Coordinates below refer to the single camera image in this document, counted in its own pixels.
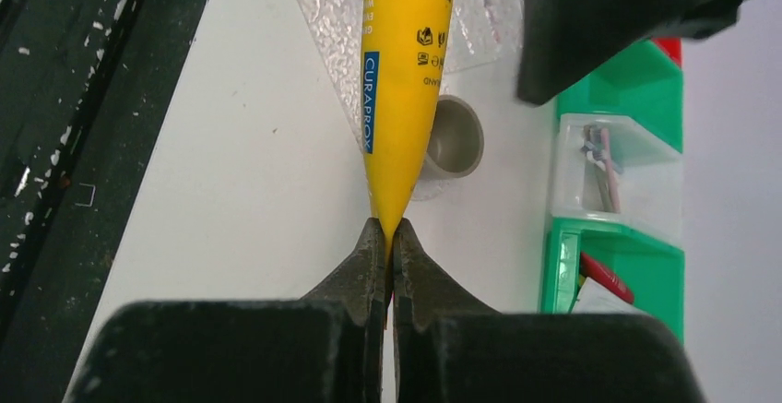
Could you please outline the white toothpaste tube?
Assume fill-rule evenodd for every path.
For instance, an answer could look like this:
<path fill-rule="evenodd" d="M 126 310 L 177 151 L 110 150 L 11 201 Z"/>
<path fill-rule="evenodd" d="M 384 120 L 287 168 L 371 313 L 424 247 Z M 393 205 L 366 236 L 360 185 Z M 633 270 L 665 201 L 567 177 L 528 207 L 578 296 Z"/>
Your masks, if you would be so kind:
<path fill-rule="evenodd" d="M 572 314 L 643 314 L 592 278 L 581 286 L 571 308 Z"/>

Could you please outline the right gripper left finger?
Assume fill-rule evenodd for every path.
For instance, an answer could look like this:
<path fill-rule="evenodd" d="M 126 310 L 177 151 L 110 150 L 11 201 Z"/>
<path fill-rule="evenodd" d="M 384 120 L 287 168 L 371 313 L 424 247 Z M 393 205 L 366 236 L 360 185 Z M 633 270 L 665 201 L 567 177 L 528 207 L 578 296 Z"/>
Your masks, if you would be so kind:
<path fill-rule="evenodd" d="M 297 300 L 141 301 L 103 325 L 69 402 L 377 402 L 385 238 L 368 219 L 352 252 Z"/>

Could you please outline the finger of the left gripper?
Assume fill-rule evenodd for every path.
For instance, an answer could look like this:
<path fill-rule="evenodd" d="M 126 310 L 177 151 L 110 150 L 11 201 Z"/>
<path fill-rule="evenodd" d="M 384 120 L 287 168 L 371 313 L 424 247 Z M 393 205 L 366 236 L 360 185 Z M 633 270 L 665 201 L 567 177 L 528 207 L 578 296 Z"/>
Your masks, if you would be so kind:
<path fill-rule="evenodd" d="M 631 44 L 702 41 L 734 26 L 746 0 L 523 0 L 515 95 L 540 106 Z"/>

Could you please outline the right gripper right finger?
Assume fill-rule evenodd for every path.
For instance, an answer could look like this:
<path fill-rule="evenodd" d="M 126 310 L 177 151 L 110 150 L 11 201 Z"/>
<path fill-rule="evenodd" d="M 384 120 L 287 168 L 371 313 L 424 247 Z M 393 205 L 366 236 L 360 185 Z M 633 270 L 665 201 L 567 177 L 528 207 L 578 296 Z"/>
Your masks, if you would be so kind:
<path fill-rule="evenodd" d="M 400 402 L 702 402 L 683 345 L 643 314 L 503 314 L 393 241 Z"/>

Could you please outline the grey ceramic mug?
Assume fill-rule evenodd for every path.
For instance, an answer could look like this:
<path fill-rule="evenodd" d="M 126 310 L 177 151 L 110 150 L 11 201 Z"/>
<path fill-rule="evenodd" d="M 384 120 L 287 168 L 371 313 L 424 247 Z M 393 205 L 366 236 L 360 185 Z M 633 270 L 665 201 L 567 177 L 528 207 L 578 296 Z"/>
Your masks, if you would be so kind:
<path fill-rule="evenodd" d="M 440 181 L 469 176 L 478 168 L 484 146 L 484 132 L 475 110 L 456 96 L 442 95 L 436 103 L 420 179 Z"/>

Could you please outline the yellow toothpaste tube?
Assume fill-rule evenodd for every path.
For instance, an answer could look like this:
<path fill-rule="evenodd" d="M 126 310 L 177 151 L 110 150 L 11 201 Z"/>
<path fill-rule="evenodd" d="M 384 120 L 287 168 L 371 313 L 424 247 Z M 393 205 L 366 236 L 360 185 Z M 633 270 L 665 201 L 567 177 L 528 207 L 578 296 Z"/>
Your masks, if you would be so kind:
<path fill-rule="evenodd" d="M 372 213 L 390 243 L 420 176 L 454 0 L 363 0 L 361 139 Z"/>

